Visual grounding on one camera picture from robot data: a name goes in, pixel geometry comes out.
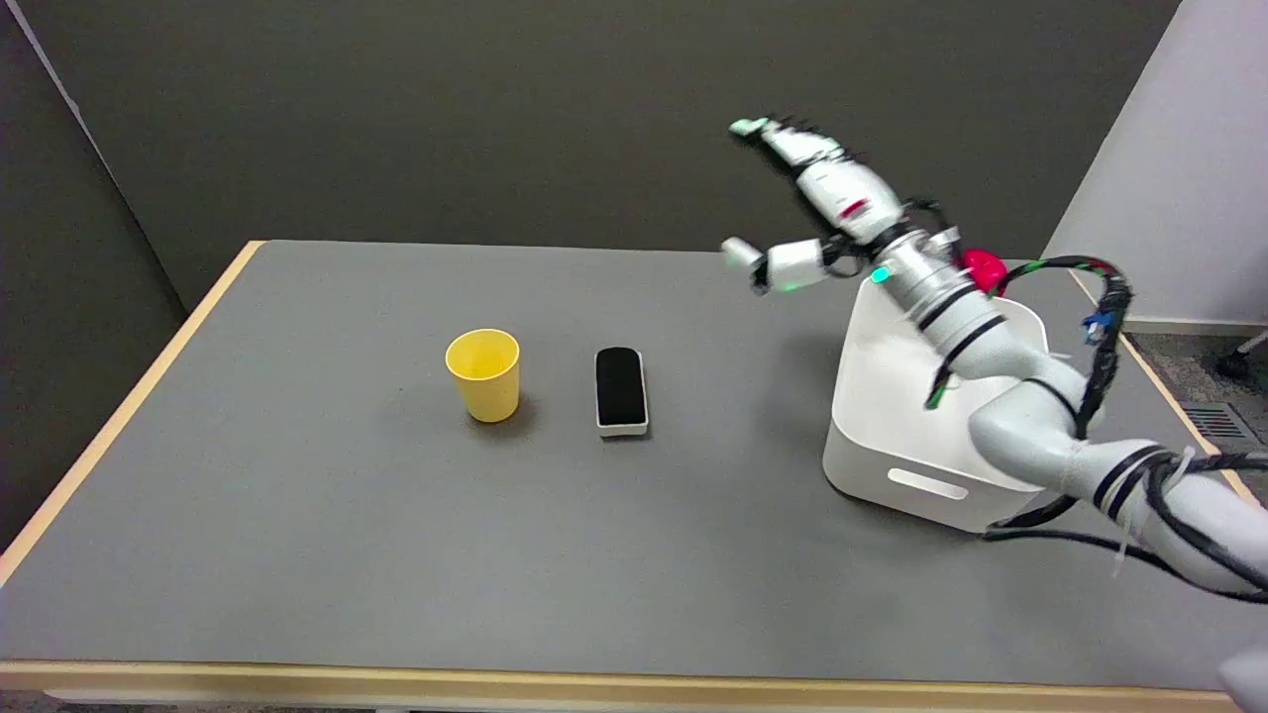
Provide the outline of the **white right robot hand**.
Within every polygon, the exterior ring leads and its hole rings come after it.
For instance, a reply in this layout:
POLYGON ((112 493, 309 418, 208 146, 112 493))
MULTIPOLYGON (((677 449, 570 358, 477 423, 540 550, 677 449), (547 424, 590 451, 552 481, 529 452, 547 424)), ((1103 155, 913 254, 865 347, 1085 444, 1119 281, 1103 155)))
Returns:
POLYGON ((871 263, 884 249, 915 232, 907 207, 884 181, 832 137, 771 117, 738 119, 730 134, 765 148, 782 167, 798 194, 827 226, 825 239, 779 244, 766 250, 743 239, 720 245, 724 261, 747 271, 753 291, 789 292, 827 278, 842 278, 842 258, 871 263))

